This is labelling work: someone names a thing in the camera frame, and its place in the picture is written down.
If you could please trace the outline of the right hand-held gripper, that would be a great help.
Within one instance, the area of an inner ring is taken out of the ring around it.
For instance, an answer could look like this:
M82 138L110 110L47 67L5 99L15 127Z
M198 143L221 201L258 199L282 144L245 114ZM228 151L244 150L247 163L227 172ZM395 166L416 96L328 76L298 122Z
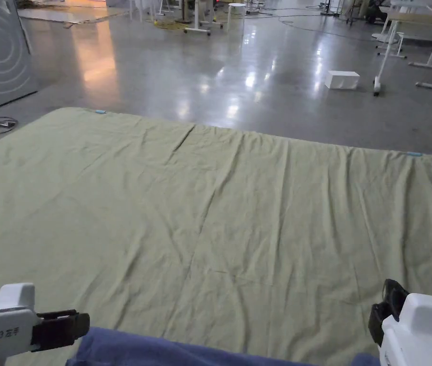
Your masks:
M432 295L411 293L386 279L369 331L382 366L432 366Z

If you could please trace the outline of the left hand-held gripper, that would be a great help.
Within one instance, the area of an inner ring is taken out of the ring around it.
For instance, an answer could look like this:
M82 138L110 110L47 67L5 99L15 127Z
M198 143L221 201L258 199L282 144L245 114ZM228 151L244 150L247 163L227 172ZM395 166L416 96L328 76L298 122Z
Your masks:
M32 283L0 288L0 366L9 357L38 350L71 346L90 329L90 315L75 309L36 313ZM37 326L37 345L32 344Z

